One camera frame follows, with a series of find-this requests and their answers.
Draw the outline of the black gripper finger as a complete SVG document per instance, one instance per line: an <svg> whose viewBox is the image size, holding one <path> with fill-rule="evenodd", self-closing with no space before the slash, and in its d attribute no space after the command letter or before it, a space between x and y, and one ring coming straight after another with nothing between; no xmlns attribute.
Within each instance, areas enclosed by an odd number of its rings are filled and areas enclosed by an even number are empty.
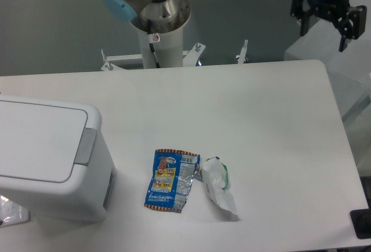
<svg viewBox="0 0 371 252"><path fill-rule="evenodd" d="M300 24L300 36L305 36L309 30L310 17L314 14L313 9L303 9L305 0L292 0L290 15L295 17Z"/></svg>
<svg viewBox="0 0 371 252"><path fill-rule="evenodd" d="M366 27L367 7L365 5L349 6L334 16L334 27L341 35L339 51L343 52L351 40L358 39Z"/></svg>

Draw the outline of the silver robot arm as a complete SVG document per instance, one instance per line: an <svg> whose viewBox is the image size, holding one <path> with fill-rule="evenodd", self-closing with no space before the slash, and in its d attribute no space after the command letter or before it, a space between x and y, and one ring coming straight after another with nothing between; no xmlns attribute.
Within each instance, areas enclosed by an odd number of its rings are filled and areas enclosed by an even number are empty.
<svg viewBox="0 0 371 252"><path fill-rule="evenodd" d="M175 31L191 14L188 0L103 0L103 3L114 16L146 34ZM365 32L367 7L351 6L350 0L292 0L290 15L300 22L301 36L308 32L312 15L332 23L341 35L342 52L348 41Z"/></svg>

